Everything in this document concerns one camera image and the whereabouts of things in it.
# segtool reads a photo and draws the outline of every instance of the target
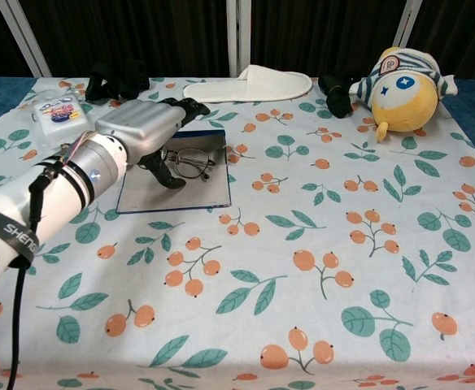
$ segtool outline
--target striped hat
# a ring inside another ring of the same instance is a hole
[[[414,49],[397,49],[380,58],[367,77],[350,87],[350,94],[356,95],[368,107],[371,107],[372,91],[375,84],[391,74],[416,74],[428,76],[436,84],[438,99],[445,95],[456,95],[454,76],[442,76],[434,58],[427,53]]]

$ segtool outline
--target robotic arm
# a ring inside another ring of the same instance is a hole
[[[181,127],[209,112],[189,98],[126,102],[99,119],[84,141],[77,140],[68,160],[50,156],[0,187],[0,275],[19,255],[31,262],[39,244],[118,181],[128,165],[143,165],[167,188],[183,187],[160,151]]]

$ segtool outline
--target plush toy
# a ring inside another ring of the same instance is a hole
[[[373,113],[377,141],[387,131],[410,132],[424,126],[438,101],[456,95],[453,76],[442,76],[434,58],[414,49],[391,47],[371,73],[350,87]]]

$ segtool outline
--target floral tablecloth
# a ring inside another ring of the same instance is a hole
[[[33,103],[85,85],[40,79],[0,118],[0,185],[50,152]],[[119,182],[77,215],[28,271],[16,388],[475,389],[475,149],[449,113],[378,144],[368,110],[336,119],[316,85],[209,107],[185,130],[226,131],[232,205],[118,215]]]

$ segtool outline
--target white slipper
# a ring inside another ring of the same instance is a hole
[[[183,94],[200,103],[275,102],[297,98],[311,88],[312,79],[303,73],[250,65],[237,79],[191,84]]]

